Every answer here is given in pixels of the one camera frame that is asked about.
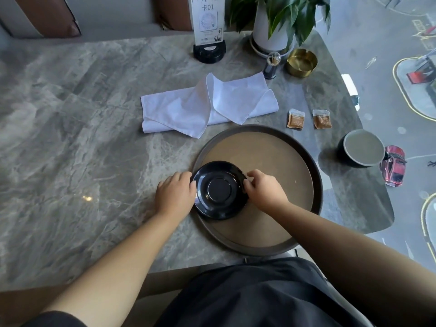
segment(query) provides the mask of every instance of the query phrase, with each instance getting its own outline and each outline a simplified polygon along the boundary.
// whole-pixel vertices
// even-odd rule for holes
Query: hand
[[[275,177],[259,170],[247,172],[247,175],[254,177],[254,179],[252,182],[244,179],[245,191],[259,210],[272,215],[277,208],[289,203],[283,188]]]
[[[182,221],[192,209],[197,193],[197,184],[191,180],[191,172],[176,172],[159,182],[154,199],[156,214]]]

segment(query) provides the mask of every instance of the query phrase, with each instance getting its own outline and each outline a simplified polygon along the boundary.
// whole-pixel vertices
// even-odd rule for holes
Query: black saucer
[[[202,217],[225,220],[237,215],[248,200],[245,175],[235,165],[222,160],[204,164],[193,175],[197,181],[194,206]]]

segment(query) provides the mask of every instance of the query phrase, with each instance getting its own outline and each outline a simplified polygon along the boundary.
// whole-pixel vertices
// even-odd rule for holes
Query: tray rim
[[[195,159],[192,167],[192,173],[194,174],[201,167],[201,163],[206,157],[207,153],[215,147],[219,142],[228,138],[229,136],[243,133],[243,132],[261,132],[265,134],[270,134],[275,136],[282,141],[285,141],[292,148],[294,148],[298,154],[303,158],[306,162],[307,168],[309,169],[310,176],[312,178],[313,184],[313,203],[311,212],[314,214],[319,214],[323,205],[323,184],[321,181],[321,175],[319,169],[313,160],[312,156],[308,153],[308,151],[293,137],[287,135],[285,132],[280,131],[276,128],[265,126],[265,125],[257,125],[257,124],[249,124],[249,125],[241,125],[233,128],[229,128],[225,131],[222,131],[211,138],[204,146],[201,148],[198,153],[197,158]],[[270,247],[247,247],[245,245],[240,245],[235,243],[221,233],[219,233],[212,225],[210,225],[207,221],[205,221],[197,212],[196,209],[193,209],[194,216],[199,220],[199,222],[203,225],[203,227],[208,231],[208,233],[219,243],[224,245],[225,247],[236,251],[237,253],[241,253],[243,255],[250,256],[273,256],[284,253],[296,247],[298,242],[294,237],[291,237],[289,240],[282,242],[277,245],[273,245]]]

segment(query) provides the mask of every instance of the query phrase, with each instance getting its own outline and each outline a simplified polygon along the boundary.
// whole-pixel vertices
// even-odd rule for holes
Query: black shirt
[[[47,312],[23,327],[85,327]],[[346,326],[363,324],[331,296],[318,268],[293,257],[234,265],[196,276],[166,308],[156,327]]]

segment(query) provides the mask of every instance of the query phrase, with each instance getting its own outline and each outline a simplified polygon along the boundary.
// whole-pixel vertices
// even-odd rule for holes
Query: brown and white packet
[[[328,110],[312,110],[313,124],[317,129],[332,128],[330,122],[330,111]]]
[[[297,109],[289,110],[287,126],[289,128],[302,129],[303,125],[304,125],[304,112]]]

